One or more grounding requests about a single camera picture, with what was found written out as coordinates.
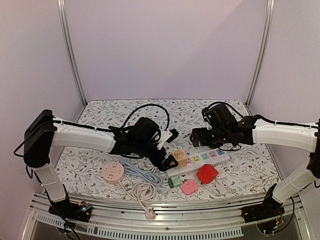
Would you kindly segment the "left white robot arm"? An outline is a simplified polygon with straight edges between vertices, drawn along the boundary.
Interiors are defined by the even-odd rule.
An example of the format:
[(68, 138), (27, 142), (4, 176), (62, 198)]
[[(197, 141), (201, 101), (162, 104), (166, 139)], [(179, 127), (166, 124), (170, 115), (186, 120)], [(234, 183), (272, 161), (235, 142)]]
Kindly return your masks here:
[(36, 177), (49, 200), (49, 213), (63, 220), (87, 222), (92, 213), (89, 203), (72, 203), (61, 182), (50, 153), (57, 148), (82, 148), (100, 151), (129, 159), (147, 158), (154, 167), (165, 172), (178, 166), (178, 161), (167, 154), (164, 145), (178, 137), (176, 129), (159, 125), (141, 117), (132, 126), (94, 127), (55, 117), (50, 109), (43, 110), (24, 132), (23, 141), (13, 154), (22, 158), (30, 178)]

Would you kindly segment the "pink plug adapter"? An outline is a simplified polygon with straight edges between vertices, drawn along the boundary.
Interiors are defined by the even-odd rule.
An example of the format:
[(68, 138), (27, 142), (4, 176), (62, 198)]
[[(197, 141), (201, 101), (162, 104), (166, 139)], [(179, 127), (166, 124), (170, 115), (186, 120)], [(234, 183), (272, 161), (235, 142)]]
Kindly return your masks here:
[(180, 189), (186, 196), (189, 196), (195, 193), (199, 189), (199, 186), (195, 180), (190, 179), (184, 182), (183, 184), (181, 184)]

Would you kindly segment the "beige cube socket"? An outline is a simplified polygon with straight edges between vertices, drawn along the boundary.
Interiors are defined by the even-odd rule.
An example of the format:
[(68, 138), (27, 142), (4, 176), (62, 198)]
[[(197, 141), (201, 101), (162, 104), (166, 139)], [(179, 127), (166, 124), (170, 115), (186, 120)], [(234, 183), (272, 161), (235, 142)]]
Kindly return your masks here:
[(171, 155), (174, 157), (174, 159), (178, 162), (178, 167), (183, 168), (187, 166), (188, 162), (188, 156), (186, 152), (183, 149), (178, 149), (176, 151), (173, 151)]

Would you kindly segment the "white power strip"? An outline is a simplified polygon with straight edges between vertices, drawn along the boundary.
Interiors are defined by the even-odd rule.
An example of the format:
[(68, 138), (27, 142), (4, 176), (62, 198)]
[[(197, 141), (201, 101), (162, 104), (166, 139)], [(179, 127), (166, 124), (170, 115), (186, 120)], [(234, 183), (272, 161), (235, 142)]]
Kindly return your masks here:
[(175, 167), (167, 170), (165, 173), (168, 177), (185, 175), (198, 171), (205, 164), (213, 167), (222, 165), (230, 160), (227, 152), (221, 149), (211, 149), (187, 157), (187, 164), (184, 167)]

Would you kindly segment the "red cube socket adapter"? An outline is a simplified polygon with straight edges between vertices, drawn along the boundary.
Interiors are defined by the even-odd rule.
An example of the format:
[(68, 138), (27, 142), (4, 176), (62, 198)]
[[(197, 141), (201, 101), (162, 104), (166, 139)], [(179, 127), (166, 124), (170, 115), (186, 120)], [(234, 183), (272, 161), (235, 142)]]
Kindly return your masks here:
[(218, 175), (219, 172), (211, 164), (204, 164), (196, 173), (196, 176), (203, 184), (210, 184)]

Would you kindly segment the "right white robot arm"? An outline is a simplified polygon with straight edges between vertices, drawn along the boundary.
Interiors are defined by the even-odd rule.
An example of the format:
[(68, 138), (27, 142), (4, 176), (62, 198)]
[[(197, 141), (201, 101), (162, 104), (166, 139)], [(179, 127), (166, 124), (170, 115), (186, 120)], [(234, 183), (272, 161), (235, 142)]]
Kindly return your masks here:
[(241, 115), (229, 104), (218, 101), (202, 109), (205, 127), (194, 128), (190, 141), (194, 147), (218, 148), (225, 144), (267, 145), (283, 179), (273, 184), (260, 204), (244, 207), (246, 223), (279, 216), (283, 204), (320, 178), (320, 123), (270, 120), (256, 115)]

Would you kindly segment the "green plug adapter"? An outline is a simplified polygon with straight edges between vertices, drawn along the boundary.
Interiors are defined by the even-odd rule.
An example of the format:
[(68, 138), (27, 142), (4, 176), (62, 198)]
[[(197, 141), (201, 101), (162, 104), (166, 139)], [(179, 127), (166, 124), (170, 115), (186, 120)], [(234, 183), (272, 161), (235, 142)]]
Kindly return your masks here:
[(179, 188), (184, 181), (179, 176), (172, 176), (167, 179), (167, 183), (170, 189)]

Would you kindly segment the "round pink power socket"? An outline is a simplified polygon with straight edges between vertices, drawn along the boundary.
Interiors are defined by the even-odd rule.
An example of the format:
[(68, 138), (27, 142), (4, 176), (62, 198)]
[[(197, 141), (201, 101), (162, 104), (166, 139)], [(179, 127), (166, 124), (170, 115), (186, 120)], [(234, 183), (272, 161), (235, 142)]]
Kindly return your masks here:
[(102, 167), (101, 175), (108, 184), (117, 184), (124, 179), (125, 169), (119, 162), (108, 162)]

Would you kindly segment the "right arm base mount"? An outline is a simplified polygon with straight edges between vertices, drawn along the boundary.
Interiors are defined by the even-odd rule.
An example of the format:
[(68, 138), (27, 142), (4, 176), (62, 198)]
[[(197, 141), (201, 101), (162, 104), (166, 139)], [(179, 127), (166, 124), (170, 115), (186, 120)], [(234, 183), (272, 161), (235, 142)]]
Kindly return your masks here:
[(274, 207), (265, 203), (250, 205), (241, 209), (244, 222), (256, 222), (258, 230), (264, 235), (276, 232), (284, 213), (285, 210), (282, 205)]

